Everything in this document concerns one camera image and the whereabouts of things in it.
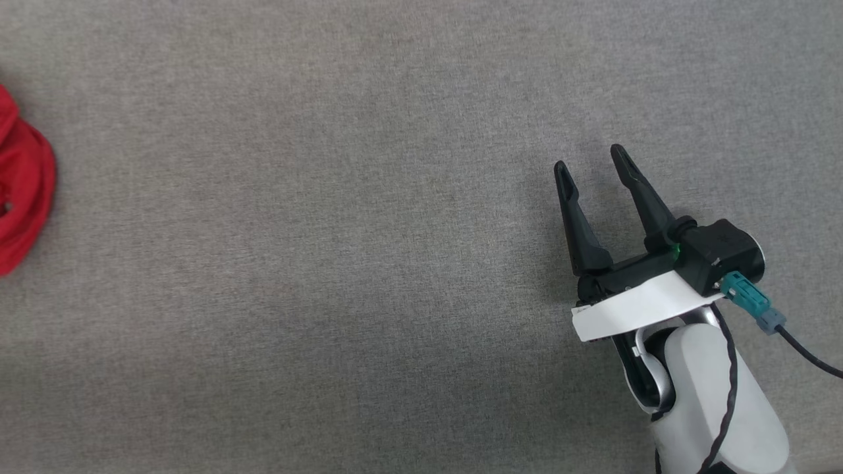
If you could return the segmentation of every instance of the gray carpet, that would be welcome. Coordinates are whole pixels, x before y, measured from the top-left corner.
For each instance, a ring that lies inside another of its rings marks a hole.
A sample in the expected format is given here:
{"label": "gray carpet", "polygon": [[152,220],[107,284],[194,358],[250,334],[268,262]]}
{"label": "gray carpet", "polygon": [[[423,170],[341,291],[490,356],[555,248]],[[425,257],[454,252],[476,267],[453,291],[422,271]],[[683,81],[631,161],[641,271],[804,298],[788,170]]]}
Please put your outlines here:
{"label": "gray carpet", "polygon": [[[4,0],[51,220],[0,280],[0,471],[652,472],[582,344],[552,165],[616,260],[610,165],[764,246],[843,365],[841,2]],[[802,472],[839,380],[727,307]]]}

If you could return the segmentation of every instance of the teal connector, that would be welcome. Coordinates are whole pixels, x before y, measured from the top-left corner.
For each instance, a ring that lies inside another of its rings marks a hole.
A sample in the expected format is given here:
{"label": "teal connector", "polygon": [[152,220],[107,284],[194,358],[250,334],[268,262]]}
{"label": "teal connector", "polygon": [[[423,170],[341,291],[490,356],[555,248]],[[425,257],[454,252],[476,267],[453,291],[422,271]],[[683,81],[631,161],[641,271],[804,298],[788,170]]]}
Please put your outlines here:
{"label": "teal connector", "polygon": [[784,326],[784,315],[771,308],[770,299],[740,272],[727,273],[720,281],[720,291],[727,299],[750,313],[768,336],[776,333],[776,326]]}

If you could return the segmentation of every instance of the black cable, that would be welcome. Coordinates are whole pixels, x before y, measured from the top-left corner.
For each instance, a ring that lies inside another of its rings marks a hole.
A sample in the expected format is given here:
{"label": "black cable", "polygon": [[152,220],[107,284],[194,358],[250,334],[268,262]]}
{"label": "black cable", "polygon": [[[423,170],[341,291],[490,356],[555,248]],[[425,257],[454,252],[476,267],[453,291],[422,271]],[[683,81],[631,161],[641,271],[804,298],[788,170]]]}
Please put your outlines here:
{"label": "black cable", "polygon": [[698,471],[701,474],[711,467],[714,458],[720,451],[720,446],[723,445],[723,440],[726,438],[726,432],[729,430],[729,424],[732,422],[732,416],[735,413],[735,399],[738,397],[738,353],[735,352],[735,341],[732,339],[732,332],[729,326],[726,326],[726,320],[723,319],[723,314],[712,303],[711,310],[717,318],[717,323],[720,325],[720,330],[723,332],[723,337],[726,338],[726,353],[729,356],[729,393],[726,396],[726,413],[723,414],[723,419],[720,422],[720,433],[711,443],[711,450],[708,456],[702,461],[702,467]]}
{"label": "black cable", "polygon": [[788,344],[793,346],[794,349],[800,354],[802,357],[806,358],[811,364],[816,365],[817,367],[821,368],[822,370],[832,374],[834,377],[839,377],[843,379],[843,370],[837,369],[835,367],[831,367],[830,365],[826,364],[825,362],[819,360],[817,356],[811,354],[802,344],[799,343],[796,339],[791,336],[790,332],[787,332],[787,329],[781,327],[781,325],[776,326],[776,332],[781,334],[782,337],[785,338]]}

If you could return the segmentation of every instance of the red fabric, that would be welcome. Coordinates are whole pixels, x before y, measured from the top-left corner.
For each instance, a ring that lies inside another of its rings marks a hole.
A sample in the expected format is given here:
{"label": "red fabric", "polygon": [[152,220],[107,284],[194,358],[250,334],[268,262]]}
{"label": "red fabric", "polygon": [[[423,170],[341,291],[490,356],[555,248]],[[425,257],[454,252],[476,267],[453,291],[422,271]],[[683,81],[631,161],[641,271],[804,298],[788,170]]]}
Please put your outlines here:
{"label": "red fabric", "polygon": [[56,187],[50,144],[18,118],[0,85],[0,276],[26,256],[44,226]]}

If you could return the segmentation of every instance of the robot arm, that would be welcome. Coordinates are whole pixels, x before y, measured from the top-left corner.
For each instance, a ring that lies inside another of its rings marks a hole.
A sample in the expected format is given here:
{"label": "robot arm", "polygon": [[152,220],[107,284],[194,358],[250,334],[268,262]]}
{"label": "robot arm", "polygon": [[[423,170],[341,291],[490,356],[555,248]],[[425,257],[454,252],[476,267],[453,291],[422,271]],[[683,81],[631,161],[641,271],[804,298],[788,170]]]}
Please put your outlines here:
{"label": "robot arm", "polygon": [[611,155],[647,233],[647,253],[613,262],[577,203],[567,167],[556,164],[572,270],[580,277],[572,310],[577,334],[583,341],[612,339],[633,396],[652,416],[664,472],[701,471],[733,386],[732,422],[702,471],[795,472],[784,428],[738,354],[737,379],[730,380],[732,363],[714,306],[729,272],[761,279],[761,249],[725,219],[699,227],[690,217],[674,218],[623,147],[613,145]]}

